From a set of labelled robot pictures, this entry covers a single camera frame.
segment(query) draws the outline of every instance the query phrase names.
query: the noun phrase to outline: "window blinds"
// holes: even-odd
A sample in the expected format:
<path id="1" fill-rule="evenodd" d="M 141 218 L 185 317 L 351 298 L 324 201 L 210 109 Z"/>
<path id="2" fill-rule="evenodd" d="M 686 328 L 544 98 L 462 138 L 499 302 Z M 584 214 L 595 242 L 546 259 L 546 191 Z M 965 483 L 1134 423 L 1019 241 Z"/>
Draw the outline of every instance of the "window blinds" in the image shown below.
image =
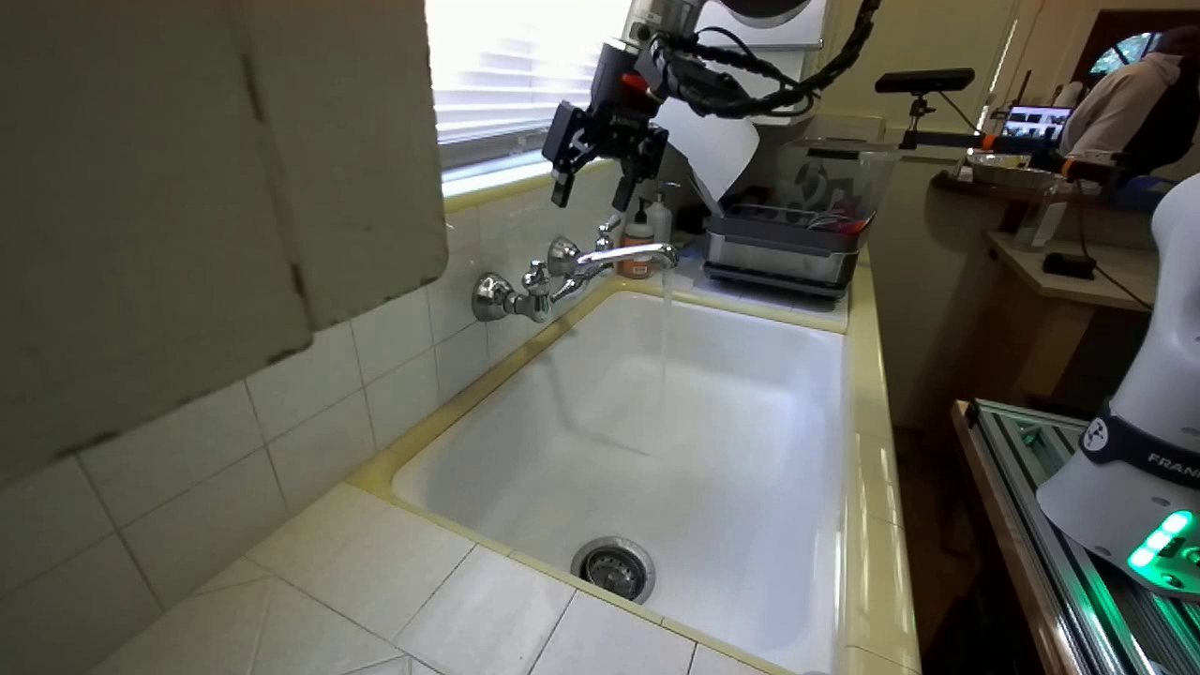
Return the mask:
<path id="1" fill-rule="evenodd" d="M 441 168 L 535 149 L 621 17 L 627 0 L 426 0 Z"/>

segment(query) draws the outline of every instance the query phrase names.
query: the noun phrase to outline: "tiled backsplash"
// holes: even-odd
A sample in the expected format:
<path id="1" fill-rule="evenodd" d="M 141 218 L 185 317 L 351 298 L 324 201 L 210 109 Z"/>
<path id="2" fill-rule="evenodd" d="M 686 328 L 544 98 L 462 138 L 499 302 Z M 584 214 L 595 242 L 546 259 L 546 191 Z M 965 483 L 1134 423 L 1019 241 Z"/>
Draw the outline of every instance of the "tiled backsplash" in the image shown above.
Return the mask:
<path id="1" fill-rule="evenodd" d="M 594 242 L 615 168 L 450 208 L 446 272 L 311 347 L 0 491 L 0 664 L 82 672 L 531 338 L 477 322 L 480 268 Z"/>

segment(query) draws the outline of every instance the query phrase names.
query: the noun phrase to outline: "cabinet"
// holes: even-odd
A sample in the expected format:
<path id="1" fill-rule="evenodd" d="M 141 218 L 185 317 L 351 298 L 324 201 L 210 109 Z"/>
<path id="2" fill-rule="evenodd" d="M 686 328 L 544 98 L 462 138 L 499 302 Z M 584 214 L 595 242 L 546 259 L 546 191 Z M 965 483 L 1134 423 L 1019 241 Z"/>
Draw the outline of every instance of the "cabinet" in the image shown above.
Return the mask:
<path id="1" fill-rule="evenodd" d="M 420 2 L 265 6 L 5 9 L 0 483 L 441 268 Z"/>

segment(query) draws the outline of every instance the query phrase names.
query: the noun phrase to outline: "sink drain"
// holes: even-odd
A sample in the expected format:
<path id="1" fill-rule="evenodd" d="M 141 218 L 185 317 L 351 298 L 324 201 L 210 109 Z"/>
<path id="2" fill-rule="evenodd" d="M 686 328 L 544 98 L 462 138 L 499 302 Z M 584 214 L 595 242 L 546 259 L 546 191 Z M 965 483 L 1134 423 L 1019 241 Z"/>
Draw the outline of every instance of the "sink drain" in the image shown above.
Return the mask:
<path id="1" fill-rule="evenodd" d="M 570 558 L 570 574 L 635 602 L 642 602 L 652 588 L 647 554 L 636 543 L 617 536 L 589 539 Z"/>

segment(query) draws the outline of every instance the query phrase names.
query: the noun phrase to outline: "chrome faucet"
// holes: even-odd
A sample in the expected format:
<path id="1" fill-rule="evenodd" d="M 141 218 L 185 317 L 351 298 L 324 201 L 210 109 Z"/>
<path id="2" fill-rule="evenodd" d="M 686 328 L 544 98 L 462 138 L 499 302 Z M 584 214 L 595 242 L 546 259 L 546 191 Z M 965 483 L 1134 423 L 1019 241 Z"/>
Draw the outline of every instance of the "chrome faucet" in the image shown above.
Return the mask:
<path id="1" fill-rule="evenodd" d="M 665 262 L 675 259 L 670 242 L 610 247 L 615 226 L 617 218 L 599 222 L 595 252 L 580 252 L 575 241 L 554 237 L 546 247 L 546 259 L 530 259 L 530 268 L 520 272 L 520 288 L 514 288 L 506 278 L 492 268 L 480 272 L 471 291 L 477 317 L 496 322 L 506 316 L 530 316 L 531 322 L 544 322 L 550 302 L 584 288 L 594 278 L 599 278 L 621 259 L 665 259 Z"/>

